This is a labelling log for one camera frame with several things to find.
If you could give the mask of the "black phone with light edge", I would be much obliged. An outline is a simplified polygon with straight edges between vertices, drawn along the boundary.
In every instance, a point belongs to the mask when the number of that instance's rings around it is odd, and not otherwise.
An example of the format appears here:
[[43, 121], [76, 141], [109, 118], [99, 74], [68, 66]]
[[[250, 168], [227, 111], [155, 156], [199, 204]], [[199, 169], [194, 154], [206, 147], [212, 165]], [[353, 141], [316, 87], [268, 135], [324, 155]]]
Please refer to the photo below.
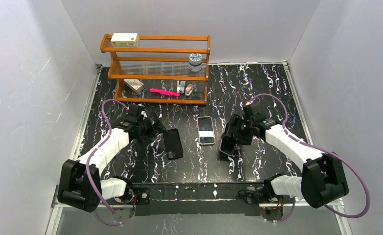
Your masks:
[[235, 151], [236, 141], [233, 137], [222, 138], [219, 150], [229, 156], [232, 156]]

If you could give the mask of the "black phone case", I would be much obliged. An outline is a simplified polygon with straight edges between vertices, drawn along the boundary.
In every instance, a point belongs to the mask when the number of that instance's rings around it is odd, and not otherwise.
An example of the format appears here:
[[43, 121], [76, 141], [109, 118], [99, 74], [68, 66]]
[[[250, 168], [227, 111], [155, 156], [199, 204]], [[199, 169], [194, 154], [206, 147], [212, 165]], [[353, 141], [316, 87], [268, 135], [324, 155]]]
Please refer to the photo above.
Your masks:
[[182, 158], [184, 156], [184, 151], [178, 129], [170, 129], [162, 135], [167, 158], [169, 160]]

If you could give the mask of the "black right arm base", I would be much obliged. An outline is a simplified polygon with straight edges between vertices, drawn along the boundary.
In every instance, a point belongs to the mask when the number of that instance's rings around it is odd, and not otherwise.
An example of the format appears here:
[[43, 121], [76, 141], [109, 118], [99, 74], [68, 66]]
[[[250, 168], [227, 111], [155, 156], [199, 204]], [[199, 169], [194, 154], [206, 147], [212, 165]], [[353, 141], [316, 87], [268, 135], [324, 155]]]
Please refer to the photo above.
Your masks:
[[296, 205], [296, 198], [290, 198], [291, 207], [289, 212], [285, 214], [285, 196], [273, 193], [271, 188], [265, 185], [246, 187], [238, 191], [237, 196], [248, 205], [269, 204], [269, 206], [260, 206], [261, 216], [265, 222], [272, 224], [287, 220], [292, 215]]

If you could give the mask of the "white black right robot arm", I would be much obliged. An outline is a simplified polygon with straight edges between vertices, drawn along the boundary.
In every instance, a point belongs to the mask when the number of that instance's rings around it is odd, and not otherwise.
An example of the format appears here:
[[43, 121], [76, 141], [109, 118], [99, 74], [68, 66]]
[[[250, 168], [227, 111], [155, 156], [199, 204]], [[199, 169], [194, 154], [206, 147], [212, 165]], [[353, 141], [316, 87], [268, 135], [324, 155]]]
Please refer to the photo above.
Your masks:
[[244, 106], [243, 112], [233, 114], [226, 124], [220, 151], [231, 156], [237, 145], [251, 145], [253, 137], [257, 137], [277, 148], [301, 170], [300, 177], [277, 174], [265, 179], [255, 195], [262, 200], [297, 197], [319, 208], [349, 193], [339, 159], [306, 146], [301, 139], [291, 139], [282, 122], [267, 118], [259, 104]]

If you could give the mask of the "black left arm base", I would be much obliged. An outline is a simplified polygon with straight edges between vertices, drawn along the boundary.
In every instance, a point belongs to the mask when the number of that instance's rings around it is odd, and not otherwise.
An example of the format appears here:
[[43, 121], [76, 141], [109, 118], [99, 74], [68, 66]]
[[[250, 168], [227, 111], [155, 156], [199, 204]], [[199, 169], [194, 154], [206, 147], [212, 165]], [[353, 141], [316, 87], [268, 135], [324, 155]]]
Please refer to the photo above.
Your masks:
[[113, 180], [117, 180], [117, 185], [122, 184], [121, 182], [125, 182], [125, 188], [123, 193], [120, 193], [119, 190], [117, 190], [118, 195], [113, 197], [113, 200], [116, 201], [119, 204], [122, 205], [131, 205], [132, 208], [128, 212], [128, 218], [124, 219], [122, 212], [125, 210], [125, 208], [115, 208], [115, 214], [112, 214], [112, 217], [114, 219], [114, 222], [116, 222], [119, 225], [123, 225], [127, 223], [128, 221], [132, 220], [136, 215], [136, 204], [138, 202], [139, 196], [143, 199], [147, 199], [148, 195], [146, 193], [140, 194], [138, 192], [134, 191], [133, 182], [125, 177], [121, 176], [114, 176], [112, 177]]

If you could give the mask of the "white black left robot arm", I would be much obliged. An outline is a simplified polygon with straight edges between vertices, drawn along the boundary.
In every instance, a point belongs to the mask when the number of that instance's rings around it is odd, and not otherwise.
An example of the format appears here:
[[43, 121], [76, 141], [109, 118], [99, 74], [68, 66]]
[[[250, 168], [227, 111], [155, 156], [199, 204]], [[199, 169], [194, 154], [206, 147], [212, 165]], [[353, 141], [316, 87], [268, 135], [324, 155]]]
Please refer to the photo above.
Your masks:
[[77, 160], [62, 165], [57, 200], [86, 212], [93, 212], [99, 203], [116, 197], [130, 196], [128, 179], [101, 179], [101, 174], [113, 158], [132, 141], [149, 144], [168, 130], [156, 112], [147, 114], [145, 107], [130, 105], [126, 115], [111, 123], [106, 136]]

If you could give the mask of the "pink comb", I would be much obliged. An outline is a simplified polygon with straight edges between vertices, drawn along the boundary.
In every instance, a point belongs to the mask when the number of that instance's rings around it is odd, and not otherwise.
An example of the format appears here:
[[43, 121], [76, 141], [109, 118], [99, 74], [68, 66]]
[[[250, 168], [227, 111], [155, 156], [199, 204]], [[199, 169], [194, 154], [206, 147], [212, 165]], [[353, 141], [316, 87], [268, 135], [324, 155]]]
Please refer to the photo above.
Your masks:
[[171, 96], [175, 96], [175, 97], [179, 97], [180, 96], [180, 93], [178, 93], [178, 92], [165, 91], [165, 90], [160, 90], [160, 89], [156, 89], [156, 88], [151, 88], [150, 92], [158, 93], [158, 94], [161, 94], [161, 95], [171, 95]]

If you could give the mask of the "small grey white box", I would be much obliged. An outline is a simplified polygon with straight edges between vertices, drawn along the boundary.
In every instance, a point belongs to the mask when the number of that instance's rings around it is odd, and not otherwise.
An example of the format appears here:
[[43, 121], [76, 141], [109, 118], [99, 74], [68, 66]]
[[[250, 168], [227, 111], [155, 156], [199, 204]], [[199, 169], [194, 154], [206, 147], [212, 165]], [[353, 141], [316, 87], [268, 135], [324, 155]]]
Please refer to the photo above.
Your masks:
[[138, 79], [124, 79], [124, 84], [135, 94], [140, 94], [144, 91], [144, 84]]

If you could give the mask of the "small white blue box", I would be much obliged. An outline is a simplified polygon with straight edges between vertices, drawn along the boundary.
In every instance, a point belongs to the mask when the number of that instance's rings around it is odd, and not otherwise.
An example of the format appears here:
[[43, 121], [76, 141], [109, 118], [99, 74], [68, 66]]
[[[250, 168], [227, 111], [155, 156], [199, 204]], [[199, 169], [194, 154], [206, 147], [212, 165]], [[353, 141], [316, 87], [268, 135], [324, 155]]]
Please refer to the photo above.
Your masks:
[[182, 81], [182, 80], [177, 81], [177, 92], [180, 94], [184, 94], [185, 85], [186, 85], [186, 81]]

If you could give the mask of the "pink white stapler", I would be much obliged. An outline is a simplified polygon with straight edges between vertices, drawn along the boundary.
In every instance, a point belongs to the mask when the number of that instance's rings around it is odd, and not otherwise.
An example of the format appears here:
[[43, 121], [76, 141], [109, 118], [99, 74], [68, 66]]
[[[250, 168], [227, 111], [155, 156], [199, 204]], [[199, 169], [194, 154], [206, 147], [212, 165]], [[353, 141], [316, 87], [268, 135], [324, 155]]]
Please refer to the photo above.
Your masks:
[[195, 88], [195, 86], [193, 84], [188, 84], [187, 87], [185, 88], [184, 94], [186, 96], [190, 96], [193, 93], [194, 88]]

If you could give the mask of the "orange wooden shelf rack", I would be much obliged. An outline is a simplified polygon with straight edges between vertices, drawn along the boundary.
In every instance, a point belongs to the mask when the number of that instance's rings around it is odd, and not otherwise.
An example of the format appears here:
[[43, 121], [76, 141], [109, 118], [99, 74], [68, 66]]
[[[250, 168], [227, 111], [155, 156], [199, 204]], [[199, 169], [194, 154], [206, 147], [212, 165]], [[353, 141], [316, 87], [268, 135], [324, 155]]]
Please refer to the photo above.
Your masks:
[[[105, 34], [100, 44], [102, 53], [110, 53], [108, 78], [116, 81], [114, 98], [121, 102], [207, 104], [209, 85], [210, 36], [140, 35], [138, 47], [113, 47], [111, 35]], [[189, 55], [203, 57], [199, 72], [189, 70]], [[135, 94], [124, 79], [138, 79], [144, 91]], [[195, 86], [190, 96], [179, 97], [150, 92], [151, 88], [177, 92], [177, 81]]]

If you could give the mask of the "round blue white tin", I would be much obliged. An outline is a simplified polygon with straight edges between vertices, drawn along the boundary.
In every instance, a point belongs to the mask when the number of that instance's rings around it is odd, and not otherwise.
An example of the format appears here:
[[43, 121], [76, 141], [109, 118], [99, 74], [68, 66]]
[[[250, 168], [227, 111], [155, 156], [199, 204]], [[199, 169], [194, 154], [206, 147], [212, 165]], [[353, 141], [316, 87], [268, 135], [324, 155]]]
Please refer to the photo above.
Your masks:
[[192, 72], [199, 72], [202, 69], [203, 57], [199, 53], [192, 53], [189, 55], [189, 70]]

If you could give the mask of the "white red box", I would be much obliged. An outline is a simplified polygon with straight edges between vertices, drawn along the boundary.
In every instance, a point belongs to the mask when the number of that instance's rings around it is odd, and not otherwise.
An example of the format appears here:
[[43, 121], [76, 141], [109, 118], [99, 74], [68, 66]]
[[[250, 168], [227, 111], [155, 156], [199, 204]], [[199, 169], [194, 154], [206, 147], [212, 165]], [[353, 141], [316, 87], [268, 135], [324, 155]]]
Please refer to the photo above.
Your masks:
[[113, 47], [138, 47], [139, 35], [137, 33], [114, 33], [110, 42]]

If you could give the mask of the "aluminium front frame rail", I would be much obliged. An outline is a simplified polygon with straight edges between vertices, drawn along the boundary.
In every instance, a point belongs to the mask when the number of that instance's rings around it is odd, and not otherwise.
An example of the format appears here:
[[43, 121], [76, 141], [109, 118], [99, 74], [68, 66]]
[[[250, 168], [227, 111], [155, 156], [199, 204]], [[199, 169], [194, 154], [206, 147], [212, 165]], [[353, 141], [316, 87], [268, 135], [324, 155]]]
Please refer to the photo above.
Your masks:
[[48, 235], [350, 235], [337, 215], [344, 204], [314, 209], [290, 198], [253, 204], [238, 196], [248, 183], [138, 183], [136, 206], [111, 201], [88, 213], [54, 201]]

